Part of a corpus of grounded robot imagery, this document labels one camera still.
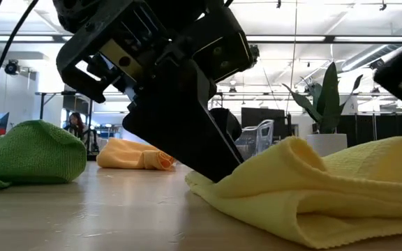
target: table surface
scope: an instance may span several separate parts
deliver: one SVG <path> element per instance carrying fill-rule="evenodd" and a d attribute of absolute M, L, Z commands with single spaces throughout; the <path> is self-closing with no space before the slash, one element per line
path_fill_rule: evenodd
<path fill-rule="evenodd" d="M 176 172 L 99 169 L 0 191 L 0 250 L 309 250 L 222 214 Z M 402 250 L 402 236 L 335 250 Z"/>

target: black robotic arm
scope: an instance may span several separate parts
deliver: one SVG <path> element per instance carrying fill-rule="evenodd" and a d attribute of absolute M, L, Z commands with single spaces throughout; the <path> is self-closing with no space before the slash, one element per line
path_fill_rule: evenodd
<path fill-rule="evenodd" d="M 243 161 L 233 144 L 238 121 L 229 111 L 212 116 L 207 109 L 217 82 L 255 63 L 223 0 L 54 4 L 75 33 L 57 57 L 65 83 L 96 102 L 105 101 L 112 84 L 131 100 L 125 129 L 215 182 Z M 78 70 L 80 61 L 100 80 Z"/>

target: yellow towel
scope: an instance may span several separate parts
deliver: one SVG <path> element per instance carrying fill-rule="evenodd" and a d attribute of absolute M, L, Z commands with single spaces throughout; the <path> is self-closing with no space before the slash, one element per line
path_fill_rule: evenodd
<path fill-rule="evenodd" d="M 115 138 L 97 155 L 97 164 L 104 168 L 172 171 L 173 162 L 174 158 L 154 146 Z"/>
<path fill-rule="evenodd" d="M 325 158 L 290 137 L 217 184 L 196 172 L 186 182 L 218 210 L 310 248 L 402 234 L 402 137 Z"/>

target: fluorescent light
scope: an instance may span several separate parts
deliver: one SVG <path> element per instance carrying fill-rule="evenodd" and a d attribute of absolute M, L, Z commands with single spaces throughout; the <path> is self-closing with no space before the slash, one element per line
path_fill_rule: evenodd
<path fill-rule="evenodd" d="M 301 42 L 317 42 L 325 40 L 324 36 L 247 36 L 247 40 L 251 42 L 262 41 L 262 42 L 294 42 L 301 41 Z"/>
<path fill-rule="evenodd" d="M 361 56 L 360 58 L 358 58 L 355 62 L 342 67 L 343 71 L 349 71 L 351 70 L 353 67 L 355 67 L 358 63 L 361 63 L 363 60 L 367 59 L 368 57 L 370 57 L 371 55 L 375 54 L 376 52 L 379 52 L 380 50 L 386 48 L 387 45 L 383 45 L 383 46 L 379 46 L 378 48 L 376 48 L 375 50 L 365 54 L 364 56 Z"/>
<path fill-rule="evenodd" d="M 94 114 L 121 114 L 122 112 L 93 112 Z"/>
<path fill-rule="evenodd" d="M 201 15 L 199 16 L 199 18 L 197 20 L 200 20 L 201 18 L 203 18 L 205 16 L 204 13 L 201 13 Z"/>
<path fill-rule="evenodd" d="M 6 42 L 9 36 L 0 36 L 0 42 Z M 54 42 L 51 36 L 16 36 L 14 41 L 27 41 L 27 42 Z"/>
<path fill-rule="evenodd" d="M 396 43 L 402 42 L 402 36 L 337 36 L 334 41 L 336 42 L 386 42 Z"/>
<path fill-rule="evenodd" d="M 103 95 L 105 96 L 124 96 L 125 94 L 121 92 L 104 92 Z"/>
<path fill-rule="evenodd" d="M 257 93 L 257 92 L 228 92 L 228 93 L 223 93 L 223 95 L 228 95 L 228 96 L 237 96 L 237 95 L 242 95 L 242 96 L 258 96 L 258 95 L 264 95 L 265 93 Z"/>

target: green towel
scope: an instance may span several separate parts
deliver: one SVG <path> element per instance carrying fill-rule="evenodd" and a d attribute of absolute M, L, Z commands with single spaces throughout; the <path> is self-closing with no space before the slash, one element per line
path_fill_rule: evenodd
<path fill-rule="evenodd" d="M 86 162 L 78 138 L 44 121 L 26 121 L 0 137 L 0 188 L 67 183 L 84 171 Z"/>

